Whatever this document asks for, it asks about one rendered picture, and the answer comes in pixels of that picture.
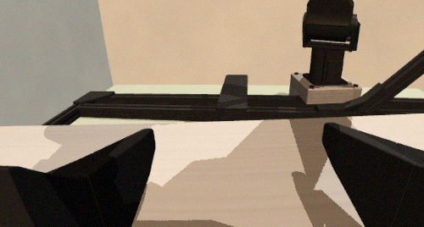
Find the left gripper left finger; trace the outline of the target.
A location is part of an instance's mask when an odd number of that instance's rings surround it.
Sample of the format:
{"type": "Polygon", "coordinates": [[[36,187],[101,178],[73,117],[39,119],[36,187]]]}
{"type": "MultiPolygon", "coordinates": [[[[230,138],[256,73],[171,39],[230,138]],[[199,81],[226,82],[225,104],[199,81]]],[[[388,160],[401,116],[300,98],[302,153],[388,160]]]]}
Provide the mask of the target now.
{"type": "Polygon", "coordinates": [[[155,148],[143,129],[47,173],[0,165],[0,225],[131,227],[155,148]]]}

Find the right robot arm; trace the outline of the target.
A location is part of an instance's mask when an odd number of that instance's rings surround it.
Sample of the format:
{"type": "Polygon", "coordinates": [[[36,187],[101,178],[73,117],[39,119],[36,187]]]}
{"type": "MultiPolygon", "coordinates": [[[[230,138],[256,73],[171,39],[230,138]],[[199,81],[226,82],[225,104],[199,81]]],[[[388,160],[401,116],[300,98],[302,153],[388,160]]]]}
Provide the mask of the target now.
{"type": "Polygon", "coordinates": [[[357,51],[360,33],[360,22],[352,9],[354,11],[353,0],[309,0],[307,3],[303,47],[312,47],[312,50],[310,73],[304,73],[303,77],[314,86],[348,84],[342,79],[344,53],[357,51]]]}

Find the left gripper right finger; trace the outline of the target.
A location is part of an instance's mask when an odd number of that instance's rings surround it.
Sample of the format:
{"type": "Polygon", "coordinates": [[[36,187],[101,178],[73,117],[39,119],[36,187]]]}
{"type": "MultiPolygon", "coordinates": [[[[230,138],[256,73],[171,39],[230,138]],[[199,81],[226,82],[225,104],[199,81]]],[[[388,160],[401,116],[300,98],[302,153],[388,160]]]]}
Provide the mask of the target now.
{"type": "Polygon", "coordinates": [[[322,144],[365,227],[424,227],[424,151],[336,123],[322,144]]]}

